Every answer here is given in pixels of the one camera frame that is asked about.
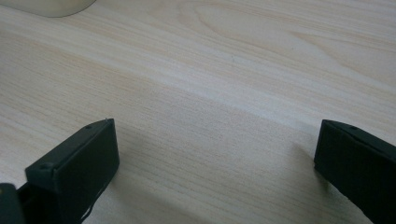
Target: light wood surface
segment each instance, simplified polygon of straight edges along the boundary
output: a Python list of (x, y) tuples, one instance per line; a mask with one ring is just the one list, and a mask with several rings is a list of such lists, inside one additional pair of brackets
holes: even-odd
[(114, 118), (120, 169), (85, 223), (371, 223), (313, 169), (322, 119), (395, 145), (394, 0), (0, 7), (0, 181)]

